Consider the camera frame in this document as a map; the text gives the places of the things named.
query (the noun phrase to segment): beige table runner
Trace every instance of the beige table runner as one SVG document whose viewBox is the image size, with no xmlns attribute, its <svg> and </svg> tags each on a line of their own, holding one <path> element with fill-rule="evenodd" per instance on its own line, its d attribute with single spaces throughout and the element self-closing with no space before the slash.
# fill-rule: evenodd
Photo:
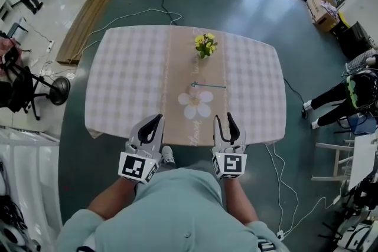
<svg viewBox="0 0 378 252">
<path fill-rule="evenodd" d="M 214 145 L 214 117 L 222 121 L 227 136 L 227 83 L 224 75 L 222 32 L 211 31 L 217 50 L 204 59 L 195 49 L 196 36 L 203 29 L 172 27 L 165 66 L 162 114 L 165 119 L 163 143 Z M 194 86 L 193 83 L 223 86 Z"/>
</svg>

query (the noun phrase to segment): flower bouquet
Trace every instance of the flower bouquet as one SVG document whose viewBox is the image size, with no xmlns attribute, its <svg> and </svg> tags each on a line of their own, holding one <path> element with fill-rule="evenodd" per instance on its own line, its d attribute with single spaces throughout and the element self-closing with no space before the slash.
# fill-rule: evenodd
<svg viewBox="0 0 378 252">
<path fill-rule="evenodd" d="M 201 59 L 209 57 L 217 49 L 218 42 L 214 42 L 215 36 L 211 33 L 196 36 L 195 48 L 200 52 Z"/>
</svg>

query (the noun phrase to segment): white shoe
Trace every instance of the white shoe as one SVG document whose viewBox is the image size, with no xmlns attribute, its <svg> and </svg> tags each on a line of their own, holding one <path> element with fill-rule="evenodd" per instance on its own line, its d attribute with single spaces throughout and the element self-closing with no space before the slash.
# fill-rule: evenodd
<svg viewBox="0 0 378 252">
<path fill-rule="evenodd" d="M 173 157 L 173 151 L 172 151 L 172 148 L 170 148 L 169 146 L 164 146 L 163 149 L 161 149 L 161 155 L 163 157 L 163 163 L 175 164 L 175 158 Z"/>
<path fill-rule="evenodd" d="M 319 119 L 316 119 L 315 121 L 313 121 L 311 123 L 311 128 L 312 129 L 316 129 L 316 128 L 320 127 L 319 124 L 318 124 L 318 121 L 319 121 Z"/>
<path fill-rule="evenodd" d="M 312 100 L 307 101 L 306 103 L 303 103 L 303 109 L 304 109 L 305 112 L 306 112 L 307 110 L 309 110 L 309 109 L 312 109 L 312 107 L 311 107 L 311 101 L 312 101 Z"/>
</svg>

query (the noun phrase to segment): checkered tablecloth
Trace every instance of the checkered tablecloth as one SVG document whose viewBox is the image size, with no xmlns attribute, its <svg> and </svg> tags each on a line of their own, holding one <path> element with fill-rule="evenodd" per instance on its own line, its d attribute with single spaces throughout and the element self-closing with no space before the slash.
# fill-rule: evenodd
<svg viewBox="0 0 378 252">
<path fill-rule="evenodd" d="M 93 136 L 128 138 L 133 125 L 160 113 L 170 35 L 166 25 L 106 31 L 86 92 L 85 125 Z M 244 126 L 246 143 L 282 139 L 286 97 L 275 49 L 238 35 L 223 37 L 228 111 Z"/>
</svg>

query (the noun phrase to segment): forearm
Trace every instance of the forearm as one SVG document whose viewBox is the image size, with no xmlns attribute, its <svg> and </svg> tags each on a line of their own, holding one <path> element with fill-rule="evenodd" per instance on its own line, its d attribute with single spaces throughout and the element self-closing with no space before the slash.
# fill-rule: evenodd
<svg viewBox="0 0 378 252">
<path fill-rule="evenodd" d="M 246 225 L 259 218 L 238 179 L 224 179 L 227 212 Z"/>
<path fill-rule="evenodd" d="M 134 198 L 134 186 L 134 182 L 119 178 L 90 203 L 88 210 L 105 220 L 114 217 Z"/>
</svg>

